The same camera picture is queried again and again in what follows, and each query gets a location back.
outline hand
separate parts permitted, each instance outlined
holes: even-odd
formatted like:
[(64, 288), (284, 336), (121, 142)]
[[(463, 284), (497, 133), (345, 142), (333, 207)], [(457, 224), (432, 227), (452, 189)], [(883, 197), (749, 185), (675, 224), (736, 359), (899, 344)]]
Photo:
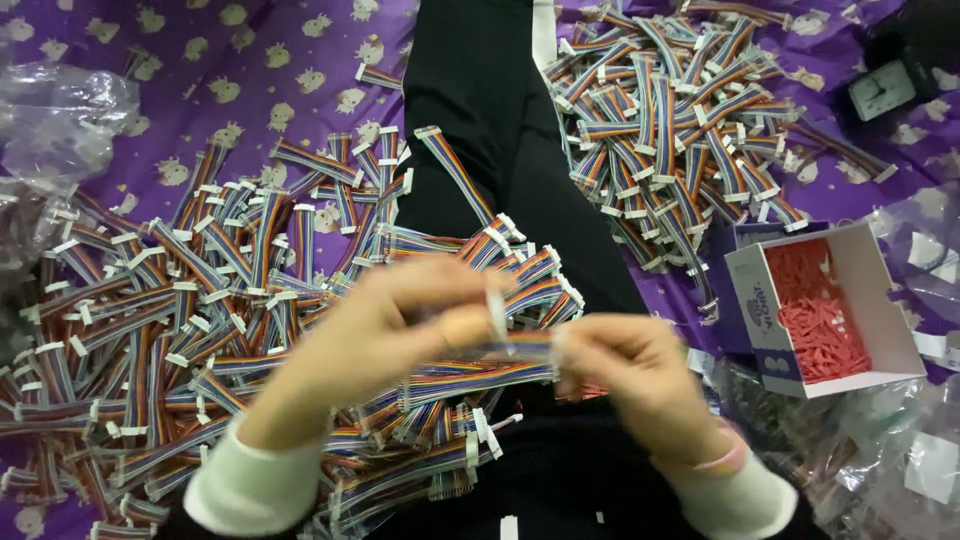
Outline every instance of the hand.
[(696, 466), (732, 449), (666, 323), (594, 314), (559, 329), (555, 346), (564, 355), (559, 393), (576, 399), (582, 377), (606, 385), (627, 431), (663, 463)]
[[(252, 448), (285, 450), (318, 437), (332, 407), (373, 398), (447, 348), (489, 340), (485, 293), (514, 285), (509, 276), (473, 272), (445, 256), (367, 271), (273, 373), (237, 438)], [(407, 325), (425, 312), (436, 315)]]

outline right hand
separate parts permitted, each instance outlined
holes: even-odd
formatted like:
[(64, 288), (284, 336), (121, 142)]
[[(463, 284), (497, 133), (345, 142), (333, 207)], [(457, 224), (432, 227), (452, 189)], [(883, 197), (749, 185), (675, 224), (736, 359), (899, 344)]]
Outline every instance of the right hand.
[(603, 313), (558, 330), (555, 347), (564, 356), (558, 393), (576, 397), (583, 377), (606, 385), (627, 431), (658, 462), (696, 466), (733, 448), (665, 322)]

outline black pants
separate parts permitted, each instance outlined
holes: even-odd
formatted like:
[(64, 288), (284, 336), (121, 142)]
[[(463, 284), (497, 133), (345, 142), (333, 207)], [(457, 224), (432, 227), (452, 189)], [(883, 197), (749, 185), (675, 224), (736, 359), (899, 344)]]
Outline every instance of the black pants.
[(646, 313), (610, 229), (567, 176), (556, 113), (531, 56), (530, 0), (423, 0), (403, 80), (416, 170), (396, 223), (470, 237), (480, 221), (414, 130), (444, 132), (477, 190), (538, 249), (551, 244), (586, 312)]

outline left hand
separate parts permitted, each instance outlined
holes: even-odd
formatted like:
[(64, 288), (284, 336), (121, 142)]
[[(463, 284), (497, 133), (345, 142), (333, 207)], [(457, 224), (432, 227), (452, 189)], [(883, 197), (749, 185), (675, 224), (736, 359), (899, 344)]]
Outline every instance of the left hand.
[[(489, 340), (488, 287), (513, 286), (509, 276), (473, 272), (446, 256), (367, 271), (273, 373), (237, 438), (251, 448), (286, 450), (318, 437), (332, 407), (365, 402), (448, 348)], [(407, 325), (424, 312), (436, 315)]]

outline white box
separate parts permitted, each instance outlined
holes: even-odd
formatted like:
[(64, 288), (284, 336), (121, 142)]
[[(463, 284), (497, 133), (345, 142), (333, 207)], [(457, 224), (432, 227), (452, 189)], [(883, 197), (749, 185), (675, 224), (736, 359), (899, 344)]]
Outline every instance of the white box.
[[(780, 299), (763, 248), (826, 238), (833, 272), (847, 296), (873, 370), (836, 380), (804, 384), (790, 334), (780, 325)], [(727, 266), (743, 312), (758, 371), (767, 390), (816, 398), (896, 380), (925, 377), (913, 333), (899, 306), (887, 297), (893, 287), (876, 239), (865, 223), (755, 244), (727, 254)]]

